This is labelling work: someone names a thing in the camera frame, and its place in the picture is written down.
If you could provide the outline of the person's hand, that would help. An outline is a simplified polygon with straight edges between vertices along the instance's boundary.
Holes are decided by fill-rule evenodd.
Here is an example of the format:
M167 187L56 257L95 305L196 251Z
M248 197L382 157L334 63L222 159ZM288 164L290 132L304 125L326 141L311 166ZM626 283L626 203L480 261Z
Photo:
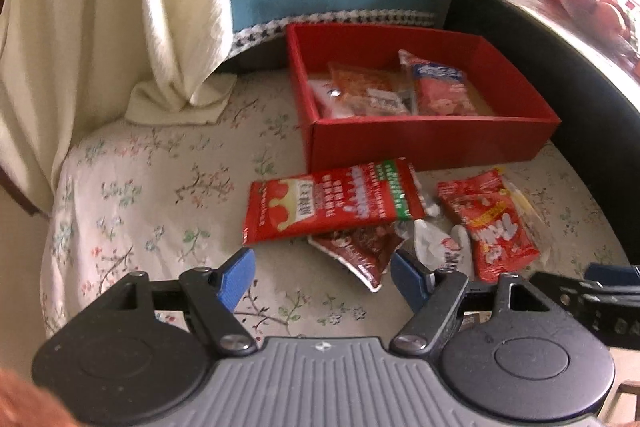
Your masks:
M2 427L77 426L58 398L9 369L1 369L0 419Z

